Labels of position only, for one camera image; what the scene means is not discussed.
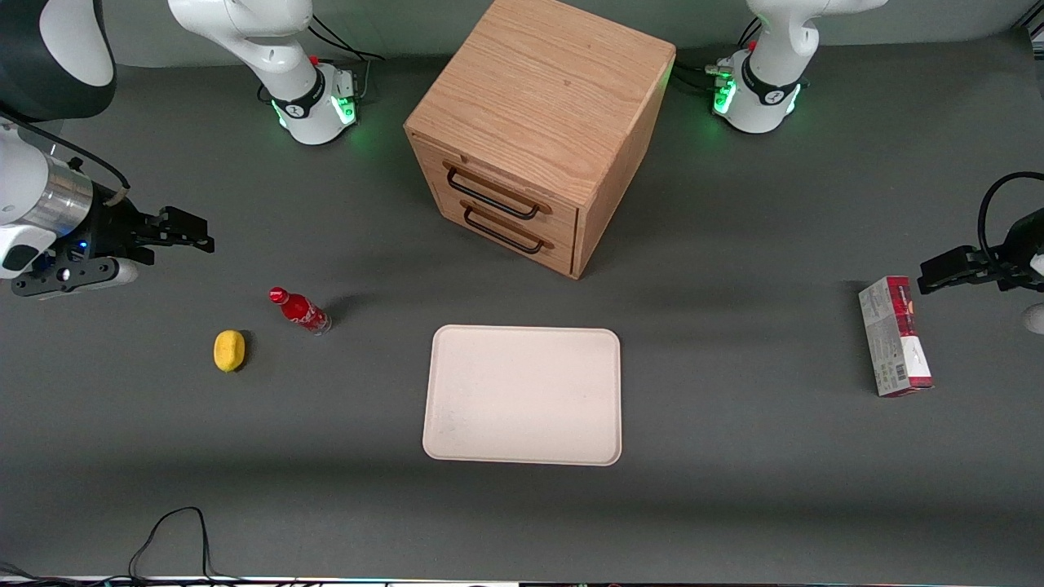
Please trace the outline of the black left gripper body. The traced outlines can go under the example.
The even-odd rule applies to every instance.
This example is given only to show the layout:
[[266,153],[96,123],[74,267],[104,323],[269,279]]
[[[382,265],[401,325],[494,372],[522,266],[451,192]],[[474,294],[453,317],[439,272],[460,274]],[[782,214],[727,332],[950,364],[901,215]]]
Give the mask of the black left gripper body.
[[1001,245],[997,260],[1007,271],[997,283],[999,291],[1031,289],[1042,291],[1043,209],[1037,209],[1013,224]]

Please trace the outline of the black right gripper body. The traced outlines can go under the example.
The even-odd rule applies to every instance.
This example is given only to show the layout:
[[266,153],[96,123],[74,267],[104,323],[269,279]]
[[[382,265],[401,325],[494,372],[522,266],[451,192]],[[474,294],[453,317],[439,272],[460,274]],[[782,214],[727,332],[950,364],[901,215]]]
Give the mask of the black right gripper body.
[[138,211],[130,201],[106,205],[111,193],[97,191],[84,224],[76,229],[76,259],[123,258],[153,264],[153,248],[166,245],[159,219]]

